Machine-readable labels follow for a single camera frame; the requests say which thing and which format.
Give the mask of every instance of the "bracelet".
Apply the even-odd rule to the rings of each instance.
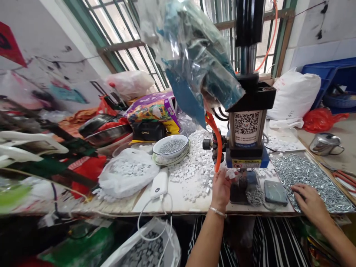
[[[215,213],[217,213],[217,214],[219,214],[219,215],[225,217],[225,219],[226,219],[226,217],[227,217],[227,214],[226,214],[226,213],[222,213],[221,211],[218,211],[216,208],[213,208],[212,206],[210,206],[209,209],[212,210],[212,211],[214,211]]]

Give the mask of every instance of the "red-handled pliers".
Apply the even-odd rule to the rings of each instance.
[[[344,182],[348,183],[349,185],[351,185],[353,188],[356,189],[356,179],[355,179],[356,175],[354,173],[349,172],[349,171],[342,171],[340,169],[335,169],[335,168],[331,167],[330,165],[323,163],[323,162],[320,162],[320,164],[323,165],[325,168],[329,169],[335,178],[339,178],[339,179],[343,180]],[[346,188],[346,189],[352,193],[356,193],[356,190],[352,190],[349,188]]]

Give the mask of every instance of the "wooden table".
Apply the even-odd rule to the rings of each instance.
[[[339,156],[328,156],[323,159],[333,167],[341,167],[348,169],[350,171],[356,172],[356,149],[354,146],[356,144],[353,142],[353,137],[356,132],[356,114],[350,116],[349,120],[344,122],[339,122],[336,127],[330,130],[331,133],[338,135],[342,144],[346,147],[344,153]],[[225,129],[225,124],[218,126],[222,131],[222,134],[226,134],[227,129]],[[273,129],[269,129],[268,123],[266,124],[265,132],[269,135],[278,136],[281,133]],[[298,131],[298,137],[301,142],[295,138],[295,140],[290,140],[291,142],[296,141],[298,149],[306,149],[304,144],[309,144],[314,137],[314,134],[307,133],[303,130]],[[267,178],[273,181],[279,181],[277,176]],[[265,179],[260,179],[261,186],[263,187]],[[76,215],[86,215],[86,216],[103,216],[103,217],[123,217],[123,216],[138,216],[142,211],[144,205],[150,199],[151,185],[149,184],[146,188],[137,192],[135,195],[127,198],[123,198],[115,201],[114,203],[108,203],[103,200],[94,197],[91,202],[83,203],[79,200],[75,200],[73,197],[68,198],[70,194],[65,196],[60,196],[58,201],[59,211],[64,213],[70,213],[72,216]],[[211,202],[211,194],[203,198],[198,198],[194,203],[191,201],[184,200],[182,194],[182,186],[179,183],[169,182],[168,192],[173,198],[173,213],[175,214],[197,214],[206,213],[209,209]],[[166,211],[170,211],[171,203],[170,198],[165,197],[163,201],[163,207]],[[12,213],[23,214],[23,215],[40,215],[53,212],[54,205],[52,202],[39,200],[36,203],[32,203],[30,207],[22,205],[14,210]],[[227,213],[229,214],[239,214],[239,215],[281,215],[281,216],[296,216],[300,215],[296,213],[289,203],[286,207],[278,206],[275,211],[269,211],[265,207],[253,207],[250,205],[236,205],[228,204]],[[153,201],[147,205],[145,208],[145,214],[149,215],[162,215],[163,210],[161,208],[159,201]]]

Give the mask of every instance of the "blue plastic crate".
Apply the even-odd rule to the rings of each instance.
[[[356,57],[304,65],[301,73],[317,74],[322,79],[319,93],[311,109],[315,109],[320,105],[331,84],[347,86],[347,91],[356,92]],[[330,107],[330,110],[333,114],[356,112],[356,107],[348,109]]]

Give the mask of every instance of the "striped clothing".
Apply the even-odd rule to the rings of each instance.
[[[198,238],[205,216],[194,223],[188,257]],[[309,267],[310,264],[287,218],[257,217],[253,229],[253,266]],[[235,252],[222,239],[218,267],[238,267]]]

